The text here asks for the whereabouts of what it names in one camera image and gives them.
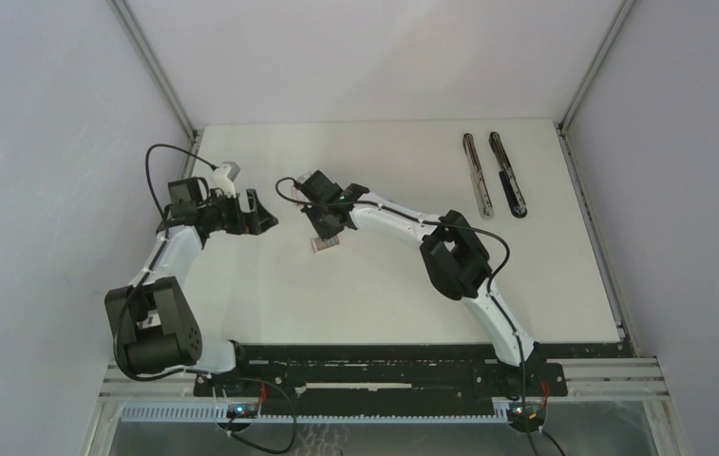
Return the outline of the black stapler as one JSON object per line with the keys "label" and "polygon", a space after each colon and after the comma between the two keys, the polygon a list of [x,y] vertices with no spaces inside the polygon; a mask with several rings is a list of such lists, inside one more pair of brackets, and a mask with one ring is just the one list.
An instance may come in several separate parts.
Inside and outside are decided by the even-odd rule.
{"label": "black stapler", "polygon": [[526,202],[518,185],[513,166],[503,147],[501,135],[496,131],[491,132],[488,142],[500,167],[499,177],[509,210],[515,218],[524,219],[528,214]]}

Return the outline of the silver black staple remover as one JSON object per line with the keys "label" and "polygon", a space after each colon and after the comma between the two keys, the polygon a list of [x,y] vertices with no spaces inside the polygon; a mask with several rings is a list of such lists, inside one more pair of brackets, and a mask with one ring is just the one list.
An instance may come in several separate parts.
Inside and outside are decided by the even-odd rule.
{"label": "silver black staple remover", "polygon": [[471,181],[480,216],[484,220],[491,220],[494,217],[493,203],[486,187],[486,182],[482,172],[482,165],[476,150],[474,137],[471,133],[463,134],[462,145],[468,161]]}

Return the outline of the staple box tray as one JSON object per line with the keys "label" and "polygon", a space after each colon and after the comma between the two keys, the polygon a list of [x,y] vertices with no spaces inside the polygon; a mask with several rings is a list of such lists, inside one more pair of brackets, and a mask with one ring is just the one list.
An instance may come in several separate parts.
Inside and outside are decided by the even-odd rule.
{"label": "staple box tray", "polygon": [[311,239],[312,250],[316,255],[322,254],[329,249],[333,249],[341,245],[339,237],[331,237],[328,239],[312,238]]}

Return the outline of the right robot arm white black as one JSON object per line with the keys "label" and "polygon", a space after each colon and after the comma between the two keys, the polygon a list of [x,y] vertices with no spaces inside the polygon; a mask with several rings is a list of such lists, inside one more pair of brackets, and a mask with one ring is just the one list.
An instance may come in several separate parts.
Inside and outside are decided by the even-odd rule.
{"label": "right robot arm white black", "polygon": [[370,230],[418,250],[430,284],[439,294],[465,305],[484,329],[498,360],[508,365],[506,386],[528,395],[541,385],[539,365],[546,356],[495,284],[511,254],[503,238],[471,226],[455,210],[442,216],[421,213],[360,184],[343,188],[321,171],[293,180],[293,188],[303,197],[301,212],[323,240],[346,229]]}

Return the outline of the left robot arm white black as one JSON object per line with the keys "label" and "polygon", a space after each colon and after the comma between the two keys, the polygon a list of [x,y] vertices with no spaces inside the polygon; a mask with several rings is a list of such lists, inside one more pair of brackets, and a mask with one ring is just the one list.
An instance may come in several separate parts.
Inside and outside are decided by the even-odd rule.
{"label": "left robot arm white black", "polygon": [[278,220],[253,188],[243,193],[245,206],[231,185],[203,178],[171,181],[168,190],[149,259],[130,282],[104,298],[114,360],[135,381],[211,372],[228,394],[242,395],[253,384],[252,369],[236,360],[233,341],[204,347],[211,339],[203,335],[182,286],[213,233],[258,236]]}

